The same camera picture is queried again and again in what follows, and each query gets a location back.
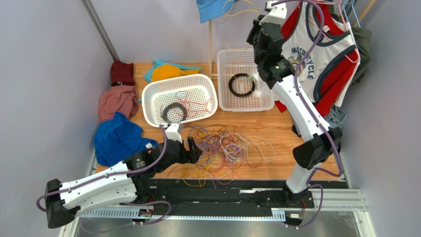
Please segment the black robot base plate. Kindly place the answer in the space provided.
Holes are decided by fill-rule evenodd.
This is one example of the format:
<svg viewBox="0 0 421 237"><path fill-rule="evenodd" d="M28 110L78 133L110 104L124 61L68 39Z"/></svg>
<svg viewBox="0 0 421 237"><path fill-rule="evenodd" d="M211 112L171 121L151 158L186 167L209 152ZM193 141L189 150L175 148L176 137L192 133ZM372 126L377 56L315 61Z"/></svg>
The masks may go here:
<svg viewBox="0 0 421 237"><path fill-rule="evenodd" d="M171 211L187 215L263 216L271 208L285 208L301 213L314 208L312 193L306 191L294 201L283 192L284 180L198 180L188 185L182 179L149 179L134 203L167 201Z"/></svg>

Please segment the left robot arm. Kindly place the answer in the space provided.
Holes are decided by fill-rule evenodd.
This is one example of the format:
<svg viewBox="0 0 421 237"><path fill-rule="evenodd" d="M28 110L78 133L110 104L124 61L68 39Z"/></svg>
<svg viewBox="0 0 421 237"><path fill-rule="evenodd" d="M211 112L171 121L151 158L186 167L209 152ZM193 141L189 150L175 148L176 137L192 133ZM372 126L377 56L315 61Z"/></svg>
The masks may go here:
<svg viewBox="0 0 421 237"><path fill-rule="evenodd" d="M48 181L43 196L48 228L65 226L84 213L108 205L146 203L151 196L148 179L175 163L197 163L203 151L192 137L187 138L187 143L185 148L182 141L165 139L83 179Z"/></svg>

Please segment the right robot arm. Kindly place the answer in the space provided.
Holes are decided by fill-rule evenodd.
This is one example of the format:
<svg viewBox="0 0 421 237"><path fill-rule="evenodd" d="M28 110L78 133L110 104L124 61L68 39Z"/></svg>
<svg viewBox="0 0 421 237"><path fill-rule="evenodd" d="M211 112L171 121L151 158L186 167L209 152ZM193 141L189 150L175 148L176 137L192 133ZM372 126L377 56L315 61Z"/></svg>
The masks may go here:
<svg viewBox="0 0 421 237"><path fill-rule="evenodd" d="M281 54L284 37L280 25L255 19L247 42L253 46L260 78L287 107L304 141L293 149L295 166L282 187L283 202L292 206L301 202L322 163L330 155L339 158L342 131L330 127L318 113L298 81L298 70Z"/></svg>

